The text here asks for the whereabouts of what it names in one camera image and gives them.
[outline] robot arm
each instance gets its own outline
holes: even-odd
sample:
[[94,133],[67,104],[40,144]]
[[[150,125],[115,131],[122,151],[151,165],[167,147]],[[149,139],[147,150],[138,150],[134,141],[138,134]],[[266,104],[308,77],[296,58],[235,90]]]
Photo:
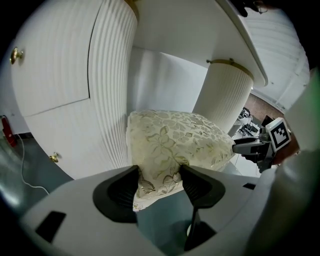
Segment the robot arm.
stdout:
[[276,152],[291,141],[284,118],[277,118],[266,127],[260,128],[259,137],[235,139],[232,150],[256,163],[259,172],[271,168]]

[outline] cabinet door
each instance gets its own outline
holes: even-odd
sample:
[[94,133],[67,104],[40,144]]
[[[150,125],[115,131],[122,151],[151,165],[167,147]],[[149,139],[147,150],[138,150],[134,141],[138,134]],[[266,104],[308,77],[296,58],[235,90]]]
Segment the cabinet door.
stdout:
[[73,179],[115,169],[90,99],[25,117],[25,121],[48,157],[57,152],[56,164]]
[[48,0],[21,27],[11,67],[15,97],[31,116],[89,97],[88,54],[101,0]]

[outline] red object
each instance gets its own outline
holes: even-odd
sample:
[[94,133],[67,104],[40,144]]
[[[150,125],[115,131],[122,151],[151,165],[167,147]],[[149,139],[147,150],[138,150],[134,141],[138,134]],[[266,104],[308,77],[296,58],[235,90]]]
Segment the red object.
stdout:
[[2,126],[3,126],[3,133],[6,137],[6,140],[9,142],[9,144],[11,145],[11,147],[14,147],[17,145],[17,141],[15,136],[12,134],[9,122],[7,120],[7,118],[5,116],[3,116],[1,118],[2,121]]

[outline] white cabinet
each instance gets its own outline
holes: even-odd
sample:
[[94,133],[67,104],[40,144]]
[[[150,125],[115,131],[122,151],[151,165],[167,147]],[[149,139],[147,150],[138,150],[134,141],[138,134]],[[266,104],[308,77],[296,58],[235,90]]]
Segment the white cabinet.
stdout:
[[101,3],[46,1],[24,23],[14,41],[23,56],[11,68],[24,117],[89,97],[89,45]]
[[24,118],[48,156],[71,178],[80,179],[114,169],[108,158],[90,99]]
[[137,23],[125,0],[48,0],[18,33],[24,53],[11,76],[19,109],[73,179],[129,165],[127,81]]

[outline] gold door knob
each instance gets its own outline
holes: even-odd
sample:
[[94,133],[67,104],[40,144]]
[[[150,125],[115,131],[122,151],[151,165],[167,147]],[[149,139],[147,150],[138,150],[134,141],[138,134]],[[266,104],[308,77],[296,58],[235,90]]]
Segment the gold door knob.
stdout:
[[59,156],[59,154],[57,152],[53,152],[53,155],[50,155],[49,158],[52,162],[58,163],[59,162],[58,156]]
[[22,59],[24,56],[24,52],[18,52],[18,47],[15,47],[11,52],[10,62],[13,65],[17,59]]

